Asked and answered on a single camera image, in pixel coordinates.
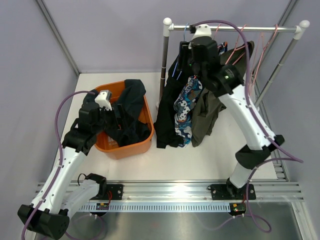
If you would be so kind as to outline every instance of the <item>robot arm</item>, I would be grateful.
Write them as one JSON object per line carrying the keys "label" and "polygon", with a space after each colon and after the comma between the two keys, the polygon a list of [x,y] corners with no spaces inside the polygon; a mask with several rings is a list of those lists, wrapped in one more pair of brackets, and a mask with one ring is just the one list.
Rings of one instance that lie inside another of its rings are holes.
{"label": "robot arm", "polygon": [[[272,151],[273,144],[253,118],[246,102],[244,80],[233,65],[221,65],[217,43],[211,38],[211,29],[207,24],[201,24],[193,29],[194,33],[188,48],[192,53],[192,69],[199,76],[203,85],[226,106],[240,127],[247,145],[240,149],[235,158],[238,161],[232,175],[226,182],[226,188],[231,197],[244,194],[244,185],[252,170],[266,160]],[[279,146],[284,142],[282,135],[275,135],[265,124],[255,105],[251,109],[265,127],[268,137]]]}
{"label": "robot arm", "polygon": [[93,197],[99,199],[106,195],[106,178],[91,173],[65,198],[72,177],[96,143],[97,135],[104,131],[109,118],[115,118],[110,98],[111,92],[107,90],[96,93],[94,99],[84,99],[79,118],[74,121],[62,142],[62,164],[59,165],[59,161],[55,164],[31,204],[21,205],[18,210],[18,216],[25,224],[34,207],[41,203],[27,227],[28,230],[60,239],[66,232],[70,219],[83,204]]}

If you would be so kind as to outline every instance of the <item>gray wall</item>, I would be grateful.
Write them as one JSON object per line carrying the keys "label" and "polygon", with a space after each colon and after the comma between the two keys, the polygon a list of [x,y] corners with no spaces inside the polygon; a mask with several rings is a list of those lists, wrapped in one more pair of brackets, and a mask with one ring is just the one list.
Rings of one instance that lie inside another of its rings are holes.
{"label": "gray wall", "polygon": [[[196,23],[223,19],[239,26],[273,26],[289,0],[45,0],[82,72],[160,71],[163,19]],[[250,40],[259,33],[248,33]],[[218,42],[235,44],[236,33],[219,32]],[[183,32],[171,33],[168,64]]]}
{"label": "gray wall", "polygon": [[[320,239],[320,1],[304,0],[297,5],[287,25],[309,20],[310,27],[297,43],[281,72],[265,95],[271,127],[283,134],[283,147],[304,160],[288,162],[289,178],[298,181]],[[260,74],[264,84],[291,40],[281,35]]]}
{"label": "gray wall", "polygon": [[51,170],[55,112],[77,78],[35,1],[0,1],[0,33],[0,238],[17,240],[17,211]]}

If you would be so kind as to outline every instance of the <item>orange plastic laundry basket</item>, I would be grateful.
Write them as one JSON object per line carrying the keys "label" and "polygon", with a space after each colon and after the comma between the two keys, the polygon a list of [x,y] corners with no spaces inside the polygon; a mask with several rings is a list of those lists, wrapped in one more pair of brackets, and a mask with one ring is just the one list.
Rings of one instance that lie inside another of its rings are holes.
{"label": "orange plastic laundry basket", "polygon": [[[109,90],[112,92],[111,103],[118,100],[121,93],[125,89],[125,81],[118,81],[110,84],[101,85],[95,88],[98,92],[102,90]],[[152,136],[154,135],[154,125],[149,111],[146,96],[143,96],[144,104],[138,120],[148,125],[151,132],[150,136],[142,141],[128,146],[119,147],[117,142],[110,138],[106,133],[102,132],[97,136],[95,147],[101,152],[106,153],[109,158],[122,159],[136,154],[142,154],[148,151],[151,147]]]}

